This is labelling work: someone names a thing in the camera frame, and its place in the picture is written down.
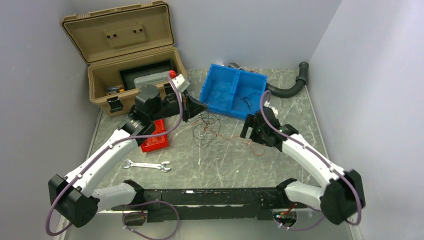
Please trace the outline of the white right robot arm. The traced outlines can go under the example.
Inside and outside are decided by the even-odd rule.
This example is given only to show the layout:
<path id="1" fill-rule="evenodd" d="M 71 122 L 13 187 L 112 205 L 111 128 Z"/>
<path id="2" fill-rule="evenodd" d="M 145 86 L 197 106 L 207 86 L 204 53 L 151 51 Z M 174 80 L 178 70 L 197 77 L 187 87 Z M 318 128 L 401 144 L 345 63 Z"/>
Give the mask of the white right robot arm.
<path id="1" fill-rule="evenodd" d="M 255 114 L 247 114 L 240 137 L 270 148 L 276 148 L 300 164 L 318 186 L 290 178 L 281 182 L 275 194 L 276 203 L 287 208 L 293 202 L 319 210 L 335 225 L 347 222 L 358 225 L 366 206 L 361 175 L 354 169 L 345 170 L 331 162 L 309 144 L 290 124 L 282 125 L 274 111 L 263 107 Z"/>

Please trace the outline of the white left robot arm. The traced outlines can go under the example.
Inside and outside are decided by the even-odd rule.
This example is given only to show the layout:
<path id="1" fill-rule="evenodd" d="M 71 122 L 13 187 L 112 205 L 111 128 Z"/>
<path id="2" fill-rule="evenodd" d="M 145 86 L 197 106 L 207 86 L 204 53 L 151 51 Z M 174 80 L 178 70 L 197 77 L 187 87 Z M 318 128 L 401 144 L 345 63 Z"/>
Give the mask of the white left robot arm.
<path id="1" fill-rule="evenodd" d="M 178 116 L 177 123 L 187 122 L 208 109 L 206 103 L 166 84 L 166 97 L 161 98 L 155 85 L 139 89 L 128 115 L 118 124 L 110 138 L 92 156 L 65 176 L 54 175 L 48 181 L 51 209 L 59 212 L 70 226 L 80 228 L 96 213 L 107 208 L 126 205 L 131 210 L 144 203 L 144 189 L 133 180 L 98 189 L 105 175 L 126 155 L 154 136 L 155 121 Z"/>

